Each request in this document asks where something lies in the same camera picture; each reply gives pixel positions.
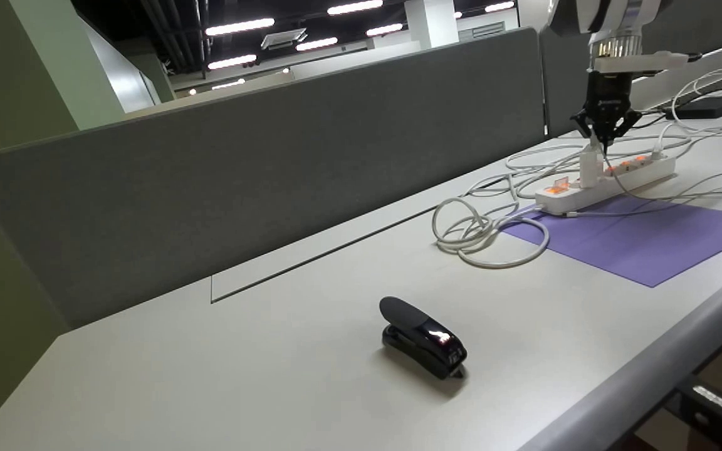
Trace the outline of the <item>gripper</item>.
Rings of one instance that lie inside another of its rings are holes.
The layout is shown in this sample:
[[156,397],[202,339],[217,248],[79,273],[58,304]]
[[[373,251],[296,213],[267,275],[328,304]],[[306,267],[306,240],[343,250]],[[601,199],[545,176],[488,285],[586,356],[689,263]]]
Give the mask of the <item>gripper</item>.
[[624,137],[644,117],[642,112],[630,110],[632,81],[630,72],[589,72],[585,109],[571,117],[576,131],[585,139],[596,142],[601,142],[600,120],[607,118],[602,123],[604,155],[608,154],[614,140]]

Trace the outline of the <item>white plug adapter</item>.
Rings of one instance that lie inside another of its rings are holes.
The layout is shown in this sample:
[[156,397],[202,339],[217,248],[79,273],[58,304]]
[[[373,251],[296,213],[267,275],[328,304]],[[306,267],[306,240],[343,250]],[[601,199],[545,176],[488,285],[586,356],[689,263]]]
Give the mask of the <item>white plug adapter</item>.
[[579,188],[596,187],[602,179],[602,174],[604,174],[604,149],[597,137],[593,136],[579,154]]

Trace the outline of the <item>short grey desk divider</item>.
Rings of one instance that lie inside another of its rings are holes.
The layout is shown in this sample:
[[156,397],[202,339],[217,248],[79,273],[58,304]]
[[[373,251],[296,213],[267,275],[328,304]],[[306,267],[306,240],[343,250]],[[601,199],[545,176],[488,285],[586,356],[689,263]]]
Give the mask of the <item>short grey desk divider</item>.
[[545,125],[551,139],[576,130],[572,117],[585,103],[589,40],[588,35],[559,36],[548,25],[539,33]]

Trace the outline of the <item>white power strip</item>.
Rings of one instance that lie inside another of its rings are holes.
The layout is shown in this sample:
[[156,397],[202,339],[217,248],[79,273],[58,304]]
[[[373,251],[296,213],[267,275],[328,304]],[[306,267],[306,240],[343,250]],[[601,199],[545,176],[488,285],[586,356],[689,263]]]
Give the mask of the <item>white power strip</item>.
[[630,162],[605,167],[596,179],[587,170],[585,179],[590,185],[581,180],[570,182],[566,177],[558,178],[552,185],[538,189],[534,200],[547,214],[565,216],[583,213],[610,198],[671,177],[675,170],[676,159],[673,157],[639,156]]

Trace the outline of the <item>white desk divider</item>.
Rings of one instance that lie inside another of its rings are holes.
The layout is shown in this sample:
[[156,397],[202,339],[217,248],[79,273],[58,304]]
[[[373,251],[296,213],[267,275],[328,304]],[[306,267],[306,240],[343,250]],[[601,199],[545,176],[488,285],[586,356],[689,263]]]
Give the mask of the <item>white desk divider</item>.
[[678,93],[704,92],[721,81],[722,48],[703,54],[699,60],[683,68],[635,79],[630,95],[631,106],[637,111],[651,110],[669,103]]

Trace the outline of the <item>flat black box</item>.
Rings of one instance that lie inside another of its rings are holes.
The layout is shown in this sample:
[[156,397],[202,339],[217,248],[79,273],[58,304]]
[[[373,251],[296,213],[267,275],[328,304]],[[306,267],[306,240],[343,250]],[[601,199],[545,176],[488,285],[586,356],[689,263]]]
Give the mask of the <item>flat black box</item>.
[[722,95],[711,95],[691,100],[674,108],[680,120],[707,120],[722,117]]

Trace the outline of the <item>purple paper sheet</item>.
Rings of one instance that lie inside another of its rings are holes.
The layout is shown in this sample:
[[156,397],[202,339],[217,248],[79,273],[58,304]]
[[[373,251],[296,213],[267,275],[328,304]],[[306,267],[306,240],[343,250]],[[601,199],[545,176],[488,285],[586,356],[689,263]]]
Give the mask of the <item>purple paper sheet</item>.
[[574,218],[540,212],[548,248],[653,288],[722,253],[722,210],[614,197]]

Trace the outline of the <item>white pillar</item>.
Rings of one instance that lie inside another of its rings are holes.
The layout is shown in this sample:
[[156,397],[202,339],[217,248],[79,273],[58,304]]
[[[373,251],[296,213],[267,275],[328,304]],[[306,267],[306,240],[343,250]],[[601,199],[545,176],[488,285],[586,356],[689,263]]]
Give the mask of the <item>white pillar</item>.
[[453,0],[407,0],[404,8],[411,38],[422,49],[459,42]]

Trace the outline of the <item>black stapler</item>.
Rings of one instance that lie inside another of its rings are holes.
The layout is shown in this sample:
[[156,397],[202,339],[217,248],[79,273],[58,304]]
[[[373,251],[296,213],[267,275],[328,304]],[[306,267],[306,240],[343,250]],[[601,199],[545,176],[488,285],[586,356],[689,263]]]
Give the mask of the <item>black stapler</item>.
[[379,301],[387,326],[382,343],[400,351],[440,380],[464,379],[464,361],[469,353],[449,328],[398,297]]

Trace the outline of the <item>ceiling air vent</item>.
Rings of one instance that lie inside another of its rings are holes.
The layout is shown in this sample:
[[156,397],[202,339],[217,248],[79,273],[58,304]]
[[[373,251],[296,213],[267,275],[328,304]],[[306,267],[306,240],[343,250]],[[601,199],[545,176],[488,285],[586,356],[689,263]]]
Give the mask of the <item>ceiling air vent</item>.
[[266,34],[261,42],[261,49],[291,48],[297,46],[307,37],[307,28],[289,29],[277,33]]

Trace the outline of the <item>long grey desk divider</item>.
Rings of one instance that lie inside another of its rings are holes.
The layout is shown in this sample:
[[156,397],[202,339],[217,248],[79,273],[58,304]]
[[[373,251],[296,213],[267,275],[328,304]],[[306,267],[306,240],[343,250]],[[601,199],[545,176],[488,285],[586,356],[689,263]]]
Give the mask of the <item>long grey desk divider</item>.
[[538,31],[0,150],[0,228],[80,328],[543,140]]

